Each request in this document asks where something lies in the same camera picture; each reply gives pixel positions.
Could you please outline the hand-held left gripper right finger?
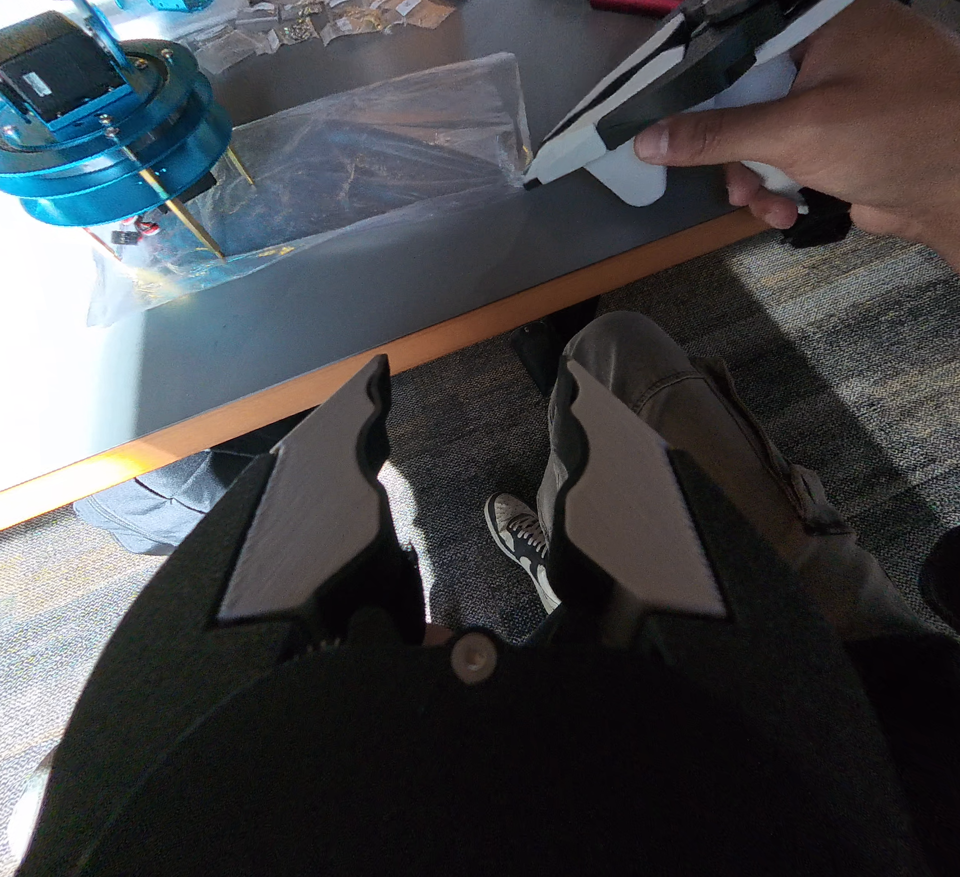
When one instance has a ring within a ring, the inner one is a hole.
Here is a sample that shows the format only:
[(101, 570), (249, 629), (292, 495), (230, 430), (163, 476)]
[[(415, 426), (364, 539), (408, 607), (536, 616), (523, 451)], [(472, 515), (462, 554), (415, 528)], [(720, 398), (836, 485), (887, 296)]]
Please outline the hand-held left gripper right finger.
[(558, 596), (602, 623), (725, 619), (666, 442), (576, 360), (565, 361), (556, 395), (566, 471), (551, 531)]

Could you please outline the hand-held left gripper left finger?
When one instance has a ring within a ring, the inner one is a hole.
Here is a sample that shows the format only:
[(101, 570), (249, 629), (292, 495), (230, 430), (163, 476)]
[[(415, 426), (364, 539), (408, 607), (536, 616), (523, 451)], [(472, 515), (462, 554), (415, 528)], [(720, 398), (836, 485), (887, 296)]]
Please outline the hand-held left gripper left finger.
[(389, 453), (387, 355), (376, 355), (271, 451), (274, 464), (217, 620), (346, 627), (380, 607), (426, 623), (416, 559), (400, 546), (378, 473)]

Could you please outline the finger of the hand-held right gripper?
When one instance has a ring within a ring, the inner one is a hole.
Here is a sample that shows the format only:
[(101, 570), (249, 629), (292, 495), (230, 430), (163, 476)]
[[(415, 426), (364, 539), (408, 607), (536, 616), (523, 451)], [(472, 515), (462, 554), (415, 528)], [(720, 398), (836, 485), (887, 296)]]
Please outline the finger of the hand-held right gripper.
[(648, 206), (666, 191), (666, 167), (641, 161), (634, 151), (637, 129), (615, 132), (623, 141), (608, 149), (593, 123), (576, 123), (546, 140), (523, 176), (523, 186), (548, 184), (586, 170), (633, 207)]
[(654, 34), (605, 76), (599, 84), (547, 136), (538, 157), (551, 161), (560, 153), (555, 140), (574, 137), (597, 123), (620, 104), (649, 86), (684, 58), (690, 43), (689, 23), (681, 12), (661, 22)]

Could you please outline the clear plastic bag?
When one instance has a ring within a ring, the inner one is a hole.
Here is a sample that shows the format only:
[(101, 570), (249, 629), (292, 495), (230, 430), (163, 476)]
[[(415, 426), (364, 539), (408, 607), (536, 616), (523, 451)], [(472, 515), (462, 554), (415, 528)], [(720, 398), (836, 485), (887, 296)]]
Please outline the clear plastic bag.
[(522, 186), (531, 159), (515, 55), (499, 52), (343, 91), (235, 128), (253, 184), (227, 158), (187, 201), (225, 254), (171, 215), (97, 260), (86, 323), (127, 316), (259, 271), (283, 256), (393, 223), (474, 210)]

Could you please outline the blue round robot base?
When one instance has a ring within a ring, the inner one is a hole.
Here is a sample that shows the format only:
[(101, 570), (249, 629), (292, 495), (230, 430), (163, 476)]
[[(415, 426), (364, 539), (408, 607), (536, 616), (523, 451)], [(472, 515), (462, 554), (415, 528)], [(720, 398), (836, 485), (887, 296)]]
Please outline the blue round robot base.
[(233, 125), (194, 54), (121, 42), (87, 0), (83, 25), (56, 11), (2, 28), (2, 192), (36, 220), (91, 228), (165, 206), (220, 259), (183, 194), (232, 149)]

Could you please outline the grey desk with orange edge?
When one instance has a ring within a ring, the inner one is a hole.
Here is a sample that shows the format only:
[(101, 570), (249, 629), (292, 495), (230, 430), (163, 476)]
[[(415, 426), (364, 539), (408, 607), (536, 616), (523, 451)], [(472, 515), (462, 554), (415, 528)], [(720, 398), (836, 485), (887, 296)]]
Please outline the grey desk with orange edge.
[[(586, 0), (460, 0), (436, 29), (284, 46), (213, 86), (244, 124), (509, 52), (537, 145), (654, 26)], [(704, 169), (673, 172), (646, 209), (579, 172), (479, 210), (335, 236), (93, 328), (89, 236), (2, 195), (2, 529), (317, 405), (360, 354), (415, 367), (759, 229)]]

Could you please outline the person's right hand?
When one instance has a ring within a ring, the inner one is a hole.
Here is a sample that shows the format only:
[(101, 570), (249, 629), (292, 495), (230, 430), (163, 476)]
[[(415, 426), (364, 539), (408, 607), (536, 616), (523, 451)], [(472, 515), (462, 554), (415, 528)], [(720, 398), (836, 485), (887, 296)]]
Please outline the person's right hand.
[(783, 99), (673, 115), (638, 134), (637, 158), (723, 165), (729, 203), (784, 229), (794, 203), (746, 161), (850, 204), (854, 225), (935, 251), (959, 271), (958, 37), (895, 0), (856, 0), (794, 48)]

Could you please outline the black white sneaker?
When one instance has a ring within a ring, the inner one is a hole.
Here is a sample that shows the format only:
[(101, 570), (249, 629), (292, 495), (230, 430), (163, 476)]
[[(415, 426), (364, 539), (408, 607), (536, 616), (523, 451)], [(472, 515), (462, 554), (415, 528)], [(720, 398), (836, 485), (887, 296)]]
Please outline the black white sneaker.
[(538, 515), (521, 499), (507, 493), (487, 498), (484, 513), (496, 546), (529, 576), (545, 612), (552, 614), (561, 600), (547, 577), (548, 547)]

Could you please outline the person's right leg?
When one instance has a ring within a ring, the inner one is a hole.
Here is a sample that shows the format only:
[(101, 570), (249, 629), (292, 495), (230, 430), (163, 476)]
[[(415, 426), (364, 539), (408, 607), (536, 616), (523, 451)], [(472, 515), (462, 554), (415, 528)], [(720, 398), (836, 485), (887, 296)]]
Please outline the person's right leg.
[(797, 572), (844, 641), (935, 639), (825, 495), (789, 463), (742, 403), (721, 361), (689, 359), (649, 318), (604, 314), (563, 355), (686, 452)]

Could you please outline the pile of small hardware bags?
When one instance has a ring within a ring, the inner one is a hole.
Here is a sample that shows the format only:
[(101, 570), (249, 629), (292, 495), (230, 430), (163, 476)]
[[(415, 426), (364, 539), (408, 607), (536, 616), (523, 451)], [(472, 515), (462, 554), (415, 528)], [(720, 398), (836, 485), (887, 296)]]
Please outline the pile of small hardware bags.
[(328, 46), (348, 36), (434, 30), (452, 12), (433, 0), (246, 0), (232, 19), (185, 42), (199, 67), (218, 75), (249, 57), (309, 40)]

